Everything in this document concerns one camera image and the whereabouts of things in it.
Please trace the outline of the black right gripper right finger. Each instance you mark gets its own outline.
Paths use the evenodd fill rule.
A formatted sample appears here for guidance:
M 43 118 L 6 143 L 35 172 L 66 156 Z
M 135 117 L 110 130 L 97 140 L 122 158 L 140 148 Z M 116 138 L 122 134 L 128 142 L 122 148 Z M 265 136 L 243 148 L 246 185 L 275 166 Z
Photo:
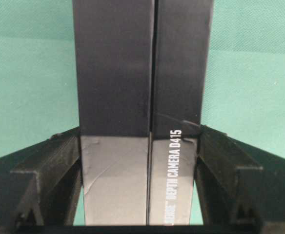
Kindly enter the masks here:
M 285 234 L 285 158 L 204 125 L 198 133 L 195 182 L 204 227 Z

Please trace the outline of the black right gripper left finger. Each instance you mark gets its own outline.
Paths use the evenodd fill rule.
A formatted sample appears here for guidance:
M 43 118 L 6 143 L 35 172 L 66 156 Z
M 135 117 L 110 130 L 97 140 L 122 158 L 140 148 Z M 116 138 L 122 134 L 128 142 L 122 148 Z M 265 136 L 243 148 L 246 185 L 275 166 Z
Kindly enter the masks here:
M 0 157 L 0 234 L 72 226 L 82 187 L 80 130 Z

